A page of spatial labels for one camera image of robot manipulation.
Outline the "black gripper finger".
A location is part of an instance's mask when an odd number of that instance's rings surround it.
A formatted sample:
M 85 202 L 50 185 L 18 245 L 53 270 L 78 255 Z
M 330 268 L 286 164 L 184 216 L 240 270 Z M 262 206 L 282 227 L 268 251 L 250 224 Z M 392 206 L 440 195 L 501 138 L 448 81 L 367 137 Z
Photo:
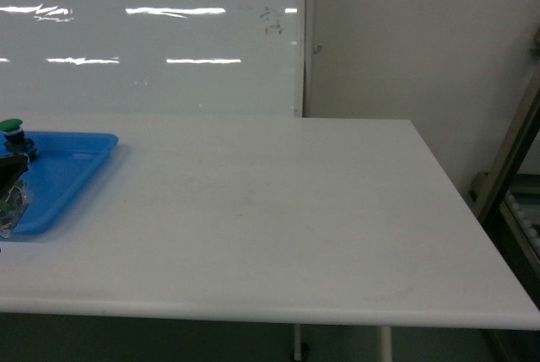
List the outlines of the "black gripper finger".
M 4 155 L 0 159 L 0 192 L 5 196 L 19 178 L 28 170 L 28 160 L 23 154 Z

